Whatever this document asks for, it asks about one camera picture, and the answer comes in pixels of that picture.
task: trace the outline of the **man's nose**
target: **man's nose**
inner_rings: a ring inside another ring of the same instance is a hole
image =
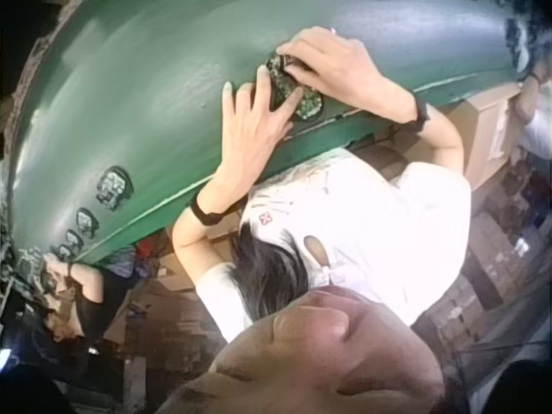
[[[281,311],[274,319],[275,341],[299,342],[310,350],[334,347],[347,335],[349,316],[323,305],[323,298],[306,300]]]

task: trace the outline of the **finger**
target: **finger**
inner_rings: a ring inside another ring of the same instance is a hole
[[[223,120],[231,119],[235,114],[232,84],[226,82],[223,87]]]
[[[270,106],[270,75],[266,66],[261,65],[257,69],[257,86],[255,89],[255,102],[253,108],[257,112],[268,112]]]
[[[304,40],[284,43],[276,49],[276,53],[289,54],[302,60],[307,66],[318,73],[329,64],[327,57],[322,52]]]
[[[303,88],[297,87],[292,92],[292,94],[287,97],[284,103],[281,104],[281,106],[276,111],[274,111],[276,120],[278,123],[280,123],[280,125],[282,125],[284,122],[289,121],[289,119],[293,115],[293,112],[295,112],[297,105],[299,105],[299,102],[301,102],[302,97]]]
[[[293,129],[293,122],[288,122],[284,126],[284,130],[282,131],[282,137],[286,137],[287,134]]]
[[[253,84],[243,84],[235,94],[235,114],[244,116],[251,110],[251,91]]]
[[[318,91],[321,91],[321,88],[323,88],[323,82],[320,77],[314,72],[305,70],[303,67],[289,65],[285,67],[285,71],[302,85],[310,86]]]

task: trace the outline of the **hand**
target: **hand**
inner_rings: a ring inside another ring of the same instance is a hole
[[[235,102],[231,84],[223,89],[223,158],[213,181],[226,191],[228,207],[245,196],[259,178],[276,144],[292,129],[289,119],[303,96],[303,90],[297,88],[271,112],[266,66],[257,71],[253,105],[252,89],[252,84],[244,84]]]
[[[57,278],[58,276],[66,276],[67,264],[58,259],[53,253],[44,254],[44,261],[46,262],[46,271],[52,276]]]
[[[405,123],[416,119],[413,96],[381,75],[358,40],[339,37],[326,28],[307,28],[276,52],[302,60],[314,72],[289,65],[286,70],[308,85],[355,108]]]

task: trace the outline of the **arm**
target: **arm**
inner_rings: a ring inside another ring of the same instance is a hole
[[[274,112],[269,110],[271,85],[268,70],[257,72],[254,103],[251,84],[236,94],[227,83],[223,89],[223,156],[212,180],[198,194],[204,213],[223,213],[248,194],[265,168],[278,141],[292,128],[289,121],[302,90],[295,90]],[[223,259],[206,238],[207,227],[186,208],[172,229],[172,244],[180,263],[196,284],[201,276]]]
[[[545,54],[533,67],[532,73],[543,83],[548,82],[550,78],[550,55]],[[533,77],[528,76],[524,81],[519,97],[516,99],[516,114],[527,125],[533,120],[535,116],[536,103],[538,102],[539,89],[541,85],[539,81]]]
[[[59,260],[55,254],[45,254],[44,260],[47,272],[54,277],[69,276],[69,264]],[[104,301],[104,276],[97,269],[74,263],[71,267],[71,278],[82,285],[85,298],[97,304]]]
[[[381,75],[360,41],[343,39],[325,28],[309,28],[277,51],[295,56],[313,69],[286,68],[301,84],[396,123],[417,118],[414,97]],[[433,162],[463,173],[464,150],[454,124],[433,107],[428,114],[430,119],[419,135],[433,147]]]

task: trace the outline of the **wrist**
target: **wrist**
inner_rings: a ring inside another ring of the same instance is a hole
[[[380,104],[372,109],[363,109],[396,123],[408,123],[417,120],[416,99],[402,86],[388,78],[382,78],[380,88],[376,93],[381,96]]]
[[[198,194],[198,206],[205,214],[222,214],[234,204],[231,187],[215,174]]]

